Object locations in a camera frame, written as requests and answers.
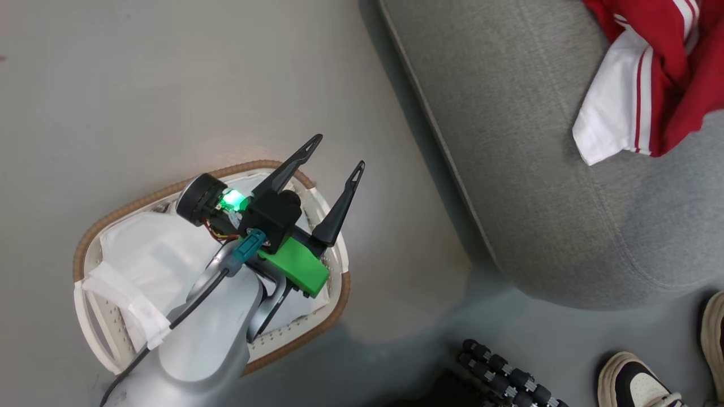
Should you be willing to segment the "grey fabric sofa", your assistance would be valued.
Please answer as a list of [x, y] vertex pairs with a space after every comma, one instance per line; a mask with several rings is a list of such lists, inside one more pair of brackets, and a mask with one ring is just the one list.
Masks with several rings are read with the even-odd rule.
[[582, 160], [607, 47], [583, 0], [378, 0], [494, 263], [524, 293], [630, 309], [724, 279], [724, 111], [659, 159]]

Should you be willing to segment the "white and black sneaker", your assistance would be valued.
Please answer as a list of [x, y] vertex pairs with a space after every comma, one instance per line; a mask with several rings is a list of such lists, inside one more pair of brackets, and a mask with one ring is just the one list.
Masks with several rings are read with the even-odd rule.
[[717, 402], [724, 405], [724, 291], [704, 301], [699, 319], [699, 345], [713, 378]]
[[598, 407], [688, 407], [641, 359], [618, 352], [605, 361], [597, 379]]

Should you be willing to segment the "black round actuator housing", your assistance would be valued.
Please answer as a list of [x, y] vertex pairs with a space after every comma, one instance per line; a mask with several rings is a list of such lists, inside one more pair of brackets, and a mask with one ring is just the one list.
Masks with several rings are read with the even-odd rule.
[[199, 227], [208, 225], [220, 234], [238, 234], [247, 197], [210, 173], [202, 173], [181, 192], [176, 213]]

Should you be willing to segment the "red and white jersey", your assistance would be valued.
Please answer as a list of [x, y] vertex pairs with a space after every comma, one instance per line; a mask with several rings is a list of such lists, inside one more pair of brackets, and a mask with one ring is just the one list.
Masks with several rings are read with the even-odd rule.
[[724, 0], [583, 0], [610, 41], [572, 126], [587, 165], [661, 157], [724, 109]]

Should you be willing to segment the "wicker rimmed white laundry basket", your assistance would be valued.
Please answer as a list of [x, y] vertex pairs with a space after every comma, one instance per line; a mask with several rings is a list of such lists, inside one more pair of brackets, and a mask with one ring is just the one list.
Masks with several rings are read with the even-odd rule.
[[[105, 298], [96, 298], [83, 291], [85, 274], [104, 259], [100, 236], [115, 224], [137, 214], [151, 212], [178, 198], [186, 181], [171, 184], [142, 197], [99, 219], [83, 234], [78, 243], [72, 269], [76, 316], [93, 355], [112, 374], [120, 374], [136, 356], [120, 309]], [[351, 291], [349, 258], [342, 236], [324, 253], [324, 264], [330, 272], [327, 283], [329, 303], [317, 311], [258, 337], [250, 347], [251, 358], [245, 373], [255, 373], [270, 363], [302, 348], [331, 329], [341, 317]]]

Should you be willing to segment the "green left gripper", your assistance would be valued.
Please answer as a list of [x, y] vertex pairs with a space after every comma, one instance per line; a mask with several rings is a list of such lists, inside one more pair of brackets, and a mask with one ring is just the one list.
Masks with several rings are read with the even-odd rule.
[[[281, 192], [299, 167], [310, 160], [323, 137], [323, 134], [311, 137], [271, 175], [259, 183], [252, 190], [252, 195], [259, 197], [269, 191]], [[312, 232], [312, 236], [328, 248], [334, 246], [341, 234], [342, 225], [346, 221], [347, 212], [351, 208], [364, 170], [365, 161], [360, 161], [347, 178], [342, 194]], [[290, 237], [276, 253], [266, 252], [263, 246], [257, 252], [257, 270], [273, 281], [277, 281], [277, 276], [282, 275], [305, 296], [317, 298], [329, 280], [329, 270], [315, 252], [317, 244], [311, 243], [311, 248], [308, 247], [310, 237], [311, 234], [303, 229], [292, 229]]]

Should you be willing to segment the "white fabric basket liner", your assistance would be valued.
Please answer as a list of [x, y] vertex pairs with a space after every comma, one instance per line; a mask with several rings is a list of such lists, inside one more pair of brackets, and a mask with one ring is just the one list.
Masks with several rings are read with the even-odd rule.
[[[124, 283], [142, 292], [165, 316], [186, 303], [192, 286], [221, 247], [205, 229], [194, 227], [176, 215], [177, 200], [125, 219], [103, 232], [100, 243], [104, 259], [93, 269], [116, 271]], [[327, 283], [316, 298], [305, 298], [302, 293], [291, 291], [262, 335], [326, 306], [329, 303]], [[88, 291], [84, 283], [82, 287], [87, 294], [109, 300], [102, 293]], [[210, 333], [213, 339], [230, 345], [241, 317], [245, 316], [240, 307], [247, 298], [242, 291], [241, 275], [226, 278], [188, 318], [191, 332]], [[130, 311], [118, 308], [137, 352], [146, 342], [145, 332]]]

